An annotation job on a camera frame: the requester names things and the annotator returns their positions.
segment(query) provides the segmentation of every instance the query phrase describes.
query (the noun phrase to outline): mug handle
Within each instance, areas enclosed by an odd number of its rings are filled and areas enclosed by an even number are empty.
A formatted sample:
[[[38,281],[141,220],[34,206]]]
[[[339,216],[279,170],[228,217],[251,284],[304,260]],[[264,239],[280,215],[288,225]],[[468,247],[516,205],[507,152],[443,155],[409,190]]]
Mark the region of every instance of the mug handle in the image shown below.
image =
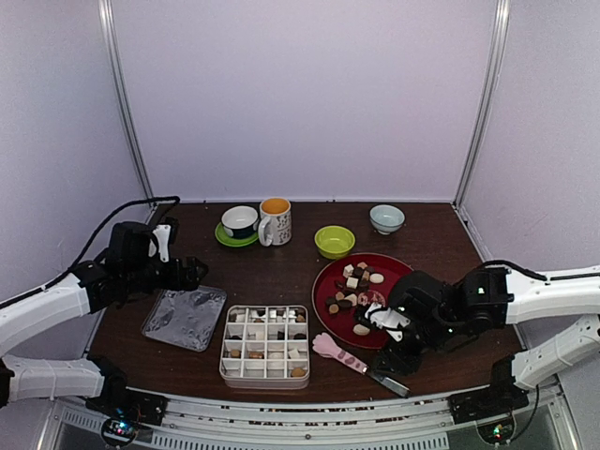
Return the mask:
[[[263,218],[259,224],[259,240],[265,247],[273,244],[273,233],[271,232],[271,218],[269,216]]]

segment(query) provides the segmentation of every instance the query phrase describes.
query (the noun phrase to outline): white wall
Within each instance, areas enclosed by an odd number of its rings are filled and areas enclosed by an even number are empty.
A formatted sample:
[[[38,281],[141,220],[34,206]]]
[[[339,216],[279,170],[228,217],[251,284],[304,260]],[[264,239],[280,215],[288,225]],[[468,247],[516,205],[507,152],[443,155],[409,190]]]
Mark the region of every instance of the white wall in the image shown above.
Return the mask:
[[[494,0],[114,2],[153,189],[450,201]]]
[[[1,301],[65,269],[98,223],[142,191],[118,116],[97,2],[4,1],[0,54]],[[140,208],[121,218],[144,220],[147,213]],[[61,325],[14,353],[81,357],[93,319]],[[0,410],[2,448],[33,448],[47,405],[31,400]]]
[[[600,3],[514,0],[506,55],[466,201],[489,254],[551,270],[600,262]],[[522,329],[539,343],[573,319]],[[600,359],[561,376],[597,448]]]

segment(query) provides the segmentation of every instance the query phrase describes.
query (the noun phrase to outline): patterned mug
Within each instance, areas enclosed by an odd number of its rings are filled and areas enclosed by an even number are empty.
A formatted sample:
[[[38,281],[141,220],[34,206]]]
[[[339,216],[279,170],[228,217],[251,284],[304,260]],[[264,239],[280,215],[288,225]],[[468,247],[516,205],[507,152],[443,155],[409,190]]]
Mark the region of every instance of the patterned mug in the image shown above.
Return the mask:
[[[261,203],[259,239],[265,247],[282,246],[292,239],[292,205],[286,199],[274,198]]]

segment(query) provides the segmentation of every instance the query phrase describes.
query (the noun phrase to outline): light blue bowl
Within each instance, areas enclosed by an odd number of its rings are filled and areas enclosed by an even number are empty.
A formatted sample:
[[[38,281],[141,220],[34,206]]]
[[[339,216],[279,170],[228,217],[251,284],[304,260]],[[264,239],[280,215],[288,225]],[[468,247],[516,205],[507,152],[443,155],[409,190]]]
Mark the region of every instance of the light blue bowl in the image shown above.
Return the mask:
[[[404,223],[404,213],[391,204],[378,204],[369,215],[371,225],[380,234],[397,232]]]

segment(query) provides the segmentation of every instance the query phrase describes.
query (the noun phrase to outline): plastic tray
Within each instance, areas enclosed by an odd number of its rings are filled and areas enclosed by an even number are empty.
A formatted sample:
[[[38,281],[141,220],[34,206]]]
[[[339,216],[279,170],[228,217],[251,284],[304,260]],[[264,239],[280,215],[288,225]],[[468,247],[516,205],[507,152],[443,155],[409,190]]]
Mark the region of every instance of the plastic tray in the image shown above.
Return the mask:
[[[298,313],[304,316],[305,322],[296,321]],[[305,335],[305,338],[295,339],[296,335]],[[239,351],[240,357],[233,358],[232,351]],[[250,358],[251,352],[262,353],[264,359]],[[302,368],[306,374],[303,377],[292,377],[295,368]],[[230,387],[306,387],[310,377],[307,309],[301,306],[230,307],[223,334],[219,371]]]

